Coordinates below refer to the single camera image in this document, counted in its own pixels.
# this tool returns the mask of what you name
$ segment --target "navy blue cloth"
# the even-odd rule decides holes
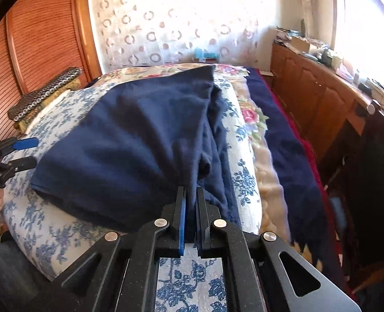
[[[212,71],[115,86],[42,157],[30,186],[77,218],[123,232],[159,218],[185,186],[192,233],[199,184],[239,225],[221,123],[226,105]]]
[[[340,288],[345,281],[329,235],[322,195],[315,181],[301,142],[295,137],[286,117],[257,70],[247,68],[251,99],[268,116],[266,141],[274,169],[284,190],[291,238],[301,249],[308,245],[312,261],[320,259],[322,273]]]

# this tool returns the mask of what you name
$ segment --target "floral blanket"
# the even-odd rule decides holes
[[[200,64],[125,68],[104,75],[94,87],[71,92],[35,124],[29,137],[39,138],[40,144],[37,148],[14,152],[7,159],[34,155],[39,160],[116,84],[167,76],[198,66]],[[265,118],[262,113],[254,110],[255,113],[245,111],[245,119],[239,111],[239,100],[229,79],[245,72],[243,68],[217,65],[214,83],[222,89],[223,99],[228,105],[222,122],[227,129],[230,171],[241,225],[244,231],[257,234],[261,229],[262,210],[247,125],[249,129],[254,129],[249,132],[253,139],[257,139],[254,125],[264,130]],[[23,171],[7,182],[4,216],[19,247],[52,280],[103,236],[106,229],[77,220],[43,201],[29,187],[32,173],[33,171]],[[187,245],[185,256],[181,259],[161,259],[156,311],[226,311],[221,260],[200,259],[193,245]]]

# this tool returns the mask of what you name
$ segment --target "white wall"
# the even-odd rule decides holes
[[[334,25],[334,0],[316,0],[316,4],[318,40],[330,45]]]
[[[273,19],[260,37],[257,53],[257,68],[265,71],[270,71],[276,26],[300,31],[303,19],[302,0],[276,0],[276,5],[272,8],[274,8]]]

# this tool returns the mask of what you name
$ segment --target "blue floral pattern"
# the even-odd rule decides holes
[[[241,205],[244,206],[246,203],[251,203],[249,197],[254,196],[257,191],[256,179],[253,175],[250,174],[248,169],[245,167],[245,161],[240,159],[240,161],[238,162],[238,166],[240,166],[242,170],[234,172],[232,184],[234,185],[234,188],[239,190],[238,197],[240,198]]]
[[[229,102],[228,114],[222,119],[226,128],[229,165],[232,178],[244,172],[254,177],[252,152],[247,136],[237,140],[236,126],[245,125],[233,84],[228,74],[214,74],[214,84]],[[75,127],[94,104],[113,86],[116,80],[101,81],[94,87],[70,92],[52,111],[42,117],[28,137],[38,137],[35,149],[16,151],[5,161],[35,156],[40,160],[58,140]],[[10,232],[23,253],[50,280],[53,280],[107,230],[78,220],[44,201],[29,187],[33,171],[23,171],[6,183],[4,216]],[[237,201],[243,185],[234,186]],[[257,189],[246,192],[245,205],[239,205],[243,230],[257,233],[261,221],[261,205]],[[200,259],[193,244],[185,246],[181,259],[160,259],[155,310],[157,312],[226,312],[225,286],[220,259]]]
[[[235,126],[235,138],[242,142],[247,137],[247,130],[245,126]]]
[[[238,111],[237,108],[232,105],[232,102],[228,99],[222,99],[227,106],[226,111],[222,114],[222,118],[230,116],[230,117],[236,117],[238,118]]]

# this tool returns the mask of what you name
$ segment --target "beaded cushion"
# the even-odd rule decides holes
[[[70,67],[55,76],[40,89],[22,95],[18,103],[8,109],[8,118],[15,122],[22,121],[23,119],[25,119],[26,122],[31,121],[31,119],[33,119],[46,106],[46,104],[41,106],[42,102],[45,103],[45,99],[53,94],[55,94],[56,97],[58,96],[58,93],[56,93],[58,89],[63,88],[63,91],[66,89],[79,89],[79,79],[79,83],[75,83],[76,81],[74,83],[71,82],[73,82],[73,80],[81,74],[81,68]]]

